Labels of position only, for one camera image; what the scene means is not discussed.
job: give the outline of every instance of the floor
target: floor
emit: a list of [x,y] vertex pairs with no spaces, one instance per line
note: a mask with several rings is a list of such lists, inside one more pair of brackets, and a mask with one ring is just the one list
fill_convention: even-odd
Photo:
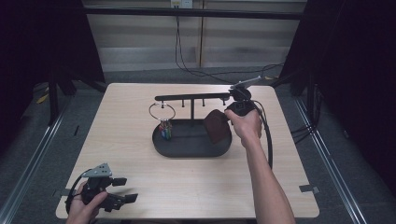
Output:
[[[238,69],[242,74],[217,77],[237,82],[242,78],[257,76],[247,72],[257,68],[232,70]],[[230,68],[207,68],[205,71],[229,72]],[[278,70],[271,70],[264,75],[275,78],[277,73]],[[106,73],[106,81],[224,84],[212,77],[190,76],[177,69]],[[266,79],[258,85],[267,85],[273,81]],[[52,193],[64,188],[103,97],[101,92],[76,82],[78,91],[75,96],[59,93],[63,113],[57,126],[49,127],[49,101],[39,105],[35,102],[45,85],[35,88],[34,100],[21,120],[20,131],[0,159],[0,169],[3,171],[0,179],[2,223],[64,223],[64,220],[55,215],[59,199],[52,197]],[[290,130],[296,131],[304,127],[302,115],[305,96],[291,96],[288,84],[277,87],[276,94]],[[43,136],[48,136],[48,132],[53,132],[52,137],[44,139],[44,150],[41,150],[38,146],[40,143],[43,145]],[[306,131],[294,133],[295,141],[300,140],[305,133]],[[322,152],[315,140],[318,136],[325,143]],[[317,135],[308,135],[296,146],[311,186],[318,188],[316,199],[320,209],[318,217],[298,218],[297,223],[396,222],[396,199],[363,159],[353,141],[346,138],[342,125],[325,104],[320,110]],[[247,223],[245,220],[199,222]],[[98,223],[120,223],[120,220],[99,220]]]

